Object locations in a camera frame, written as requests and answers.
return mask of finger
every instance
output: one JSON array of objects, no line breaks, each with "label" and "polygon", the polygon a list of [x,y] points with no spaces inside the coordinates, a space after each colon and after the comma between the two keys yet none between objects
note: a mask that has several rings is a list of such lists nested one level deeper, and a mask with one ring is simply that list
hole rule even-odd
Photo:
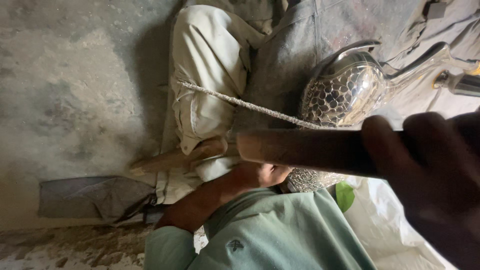
[{"label": "finger", "polygon": [[372,116],[363,122],[362,140],[367,152],[382,176],[405,174],[418,170],[418,165],[388,121]]},{"label": "finger", "polygon": [[427,168],[440,179],[431,183],[437,205],[448,211],[463,212],[476,205],[480,192],[478,157],[470,152],[453,123],[438,113],[412,115],[404,122],[404,131]]},{"label": "finger", "polygon": [[404,121],[403,129],[427,166],[445,168],[470,163],[468,146],[453,124],[440,114],[411,115]]}]

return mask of hand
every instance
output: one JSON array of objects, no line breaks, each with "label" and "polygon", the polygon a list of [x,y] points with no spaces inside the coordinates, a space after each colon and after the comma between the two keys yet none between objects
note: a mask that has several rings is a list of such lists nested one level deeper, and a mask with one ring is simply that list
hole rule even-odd
[{"label": "hand", "polygon": [[292,168],[272,164],[242,162],[231,173],[235,175],[238,183],[243,183],[249,188],[269,187],[285,180]]},{"label": "hand", "polygon": [[373,116],[364,121],[363,143],[378,173],[389,181],[406,218],[419,233],[457,266],[477,267],[479,156],[453,122],[437,113],[412,115],[403,128],[408,147],[384,118]]}]

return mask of light green fabric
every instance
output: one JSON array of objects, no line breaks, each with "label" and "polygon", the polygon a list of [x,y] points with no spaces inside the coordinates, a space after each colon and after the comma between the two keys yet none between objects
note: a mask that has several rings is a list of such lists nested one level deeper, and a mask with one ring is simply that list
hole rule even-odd
[{"label": "light green fabric", "polygon": [[325,190],[240,196],[212,215],[209,243],[195,254],[193,236],[175,227],[153,231],[145,244],[153,269],[374,269]]}]

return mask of grey cloth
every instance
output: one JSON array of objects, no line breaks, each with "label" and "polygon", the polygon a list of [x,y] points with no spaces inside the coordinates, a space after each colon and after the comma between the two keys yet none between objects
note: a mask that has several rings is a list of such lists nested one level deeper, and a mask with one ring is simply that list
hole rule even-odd
[{"label": "grey cloth", "polygon": [[125,177],[60,179],[40,183],[38,215],[115,222],[132,216],[155,197],[155,188]]},{"label": "grey cloth", "polygon": [[[242,99],[297,116],[301,93],[321,59],[353,42],[377,39],[374,56],[385,61],[421,0],[303,0],[288,8],[252,61]],[[295,125],[238,108],[233,133]]]}]

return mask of twisted rope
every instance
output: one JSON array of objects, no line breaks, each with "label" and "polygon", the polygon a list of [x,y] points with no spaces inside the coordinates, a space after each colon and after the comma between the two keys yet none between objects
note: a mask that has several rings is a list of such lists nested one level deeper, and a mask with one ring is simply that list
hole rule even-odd
[{"label": "twisted rope", "polygon": [[212,95],[214,97],[217,97],[217,98],[219,98],[221,100],[224,100],[226,102],[230,102],[230,103],[237,104],[239,106],[246,107],[248,109],[251,109],[251,110],[254,110],[254,111],[257,111],[257,112],[268,114],[272,117],[283,119],[285,121],[288,121],[290,123],[294,123],[294,124],[299,125],[299,126],[303,126],[303,127],[310,128],[310,129],[325,129],[324,127],[321,127],[319,125],[315,125],[313,123],[309,123],[309,122],[300,120],[298,118],[288,116],[286,114],[282,114],[278,111],[269,110],[267,108],[260,107],[260,106],[257,106],[255,104],[245,102],[245,101],[243,101],[241,99],[238,99],[238,98],[233,98],[233,97],[230,97],[230,96],[227,96],[227,95],[223,95],[223,94],[205,89],[205,88],[200,87],[200,86],[189,84],[187,82],[178,82],[178,83],[185,86],[188,89],[195,90],[195,91],[200,91],[200,92]]}]

